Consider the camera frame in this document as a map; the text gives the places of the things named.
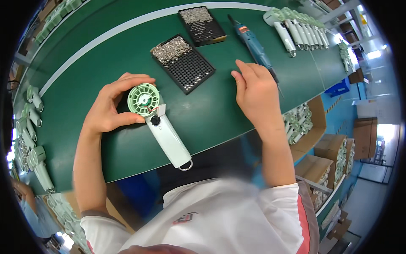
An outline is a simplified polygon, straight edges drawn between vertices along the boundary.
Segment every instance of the red wire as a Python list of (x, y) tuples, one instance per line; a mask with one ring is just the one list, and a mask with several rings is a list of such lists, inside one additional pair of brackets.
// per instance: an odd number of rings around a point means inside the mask
[(151, 112), (151, 111), (154, 111), (154, 110), (156, 110), (158, 107), (156, 107), (156, 108), (154, 108), (154, 109), (149, 109), (149, 107), (148, 106), (144, 106), (144, 107), (146, 107), (147, 109), (148, 109), (148, 111), (149, 112)]

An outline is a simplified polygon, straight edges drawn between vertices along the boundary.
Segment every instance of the logo on shirt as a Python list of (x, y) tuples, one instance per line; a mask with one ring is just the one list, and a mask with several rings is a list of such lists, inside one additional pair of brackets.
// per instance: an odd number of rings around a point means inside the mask
[(198, 212), (191, 212), (191, 213), (187, 213), (185, 215), (183, 215), (183, 217), (180, 217), (179, 219), (175, 220), (174, 222), (172, 222), (172, 225), (176, 225), (176, 224), (180, 224), (180, 223), (185, 223), (188, 221), (193, 220), (193, 214), (199, 214)]

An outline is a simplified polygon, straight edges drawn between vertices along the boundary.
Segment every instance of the finger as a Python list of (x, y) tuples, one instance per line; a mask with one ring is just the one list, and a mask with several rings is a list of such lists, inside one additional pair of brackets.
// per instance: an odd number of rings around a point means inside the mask
[(149, 75), (147, 74), (131, 74), (131, 73), (124, 73), (123, 75), (121, 75), (121, 77), (118, 80), (125, 80), (127, 78), (135, 78), (135, 77), (148, 77)]
[(133, 78), (127, 78), (124, 80), (116, 81), (109, 85), (110, 96), (112, 98), (115, 98), (120, 93), (125, 92), (139, 84), (142, 84), (142, 83), (152, 84), (154, 82), (155, 82), (154, 78), (148, 78), (148, 77), (133, 77)]
[(132, 112), (124, 112), (117, 114), (113, 117), (113, 122), (117, 127), (124, 126), (124, 125), (130, 125), (134, 123), (145, 123), (144, 117), (132, 113)]
[(236, 60), (235, 63), (240, 69), (241, 74), (247, 83), (250, 83), (258, 79), (253, 69), (251, 69), (246, 63), (244, 63), (241, 60)]
[(123, 93), (120, 93), (116, 98), (114, 98), (114, 106), (117, 108), (118, 104), (120, 103), (121, 99), (123, 98)]
[(120, 80), (120, 79), (122, 79), (122, 78), (124, 78), (124, 77), (126, 77), (126, 76), (128, 76), (128, 75), (131, 75), (131, 73), (129, 73), (129, 72), (124, 73), (123, 75), (121, 75), (121, 76), (119, 77), (118, 80)]
[(270, 78), (272, 75), (265, 66), (256, 63), (247, 64), (257, 75), (258, 78)]
[(245, 82), (243, 76), (237, 71), (232, 71), (231, 75), (235, 78), (235, 82), (237, 83), (236, 100), (237, 100), (237, 102), (240, 102), (244, 98), (246, 82)]

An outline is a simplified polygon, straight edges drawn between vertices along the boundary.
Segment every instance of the blue screwdriver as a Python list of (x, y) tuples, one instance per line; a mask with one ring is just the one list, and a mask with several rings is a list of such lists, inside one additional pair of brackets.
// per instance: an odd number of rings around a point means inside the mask
[(230, 15), (227, 15), (229, 20), (234, 26), (234, 29), (238, 36), (240, 37), (241, 41), (247, 46), (248, 50), (251, 53), (251, 56), (254, 58), (255, 62), (259, 65), (265, 66), (268, 71), (271, 73), (272, 77), (274, 78), (276, 85), (278, 86), (278, 90), (281, 93), (282, 98), (283, 93), (281, 88), (279, 87), (279, 80), (276, 77), (276, 73), (271, 65), (271, 61), (269, 60), (268, 56), (265, 54), (262, 45), (259, 43), (255, 34), (251, 32), (247, 26), (241, 24), (240, 22), (234, 20)]

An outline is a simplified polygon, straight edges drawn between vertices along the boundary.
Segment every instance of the black button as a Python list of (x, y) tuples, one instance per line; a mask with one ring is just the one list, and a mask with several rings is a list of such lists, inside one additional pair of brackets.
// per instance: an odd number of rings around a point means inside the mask
[(161, 118), (159, 116), (151, 117), (151, 124), (154, 126), (158, 126), (161, 123)]

